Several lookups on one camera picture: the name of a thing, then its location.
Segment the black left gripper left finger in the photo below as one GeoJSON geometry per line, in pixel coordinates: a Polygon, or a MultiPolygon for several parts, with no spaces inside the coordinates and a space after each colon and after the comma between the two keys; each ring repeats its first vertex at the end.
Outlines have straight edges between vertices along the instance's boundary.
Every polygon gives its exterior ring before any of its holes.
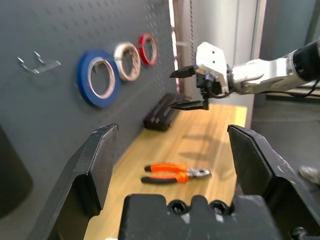
{"type": "Polygon", "coordinates": [[[97,128],[66,163],[28,239],[82,240],[89,221],[104,208],[119,127],[97,128]]]}

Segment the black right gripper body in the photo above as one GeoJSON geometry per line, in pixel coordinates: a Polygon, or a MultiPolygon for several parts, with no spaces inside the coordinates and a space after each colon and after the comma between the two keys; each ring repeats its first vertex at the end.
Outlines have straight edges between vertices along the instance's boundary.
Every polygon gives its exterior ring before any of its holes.
{"type": "Polygon", "coordinates": [[[211,73],[206,75],[197,73],[196,87],[200,89],[200,94],[204,100],[221,99],[223,97],[221,84],[211,73]]]}

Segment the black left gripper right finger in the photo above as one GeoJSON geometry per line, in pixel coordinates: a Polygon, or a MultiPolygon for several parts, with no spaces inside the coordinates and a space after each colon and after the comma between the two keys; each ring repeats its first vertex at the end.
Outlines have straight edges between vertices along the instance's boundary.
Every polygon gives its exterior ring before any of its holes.
{"type": "Polygon", "coordinates": [[[320,203],[266,138],[251,129],[227,128],[242,192],[263,197],[285,240],[320,238],[320,203]]]}

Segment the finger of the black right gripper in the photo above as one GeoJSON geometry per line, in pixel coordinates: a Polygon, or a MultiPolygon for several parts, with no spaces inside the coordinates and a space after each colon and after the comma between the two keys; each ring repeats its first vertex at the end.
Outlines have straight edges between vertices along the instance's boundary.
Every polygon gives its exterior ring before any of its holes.
{"type": "Polygon", "coordinates": [[[177,101],[169,105],[169,107],[177,110],[192,111],[192,110],[209,110],[208,100],[196,101],[177,101]]]}
{"type": "Polygon", "coordinates": [[[178,70],[175,70],[170,74],[170,78],[178,78],[178,79],[185,79],[189,78],[196,74],[196,69],[193,65],[182,67],[178,70]]]}

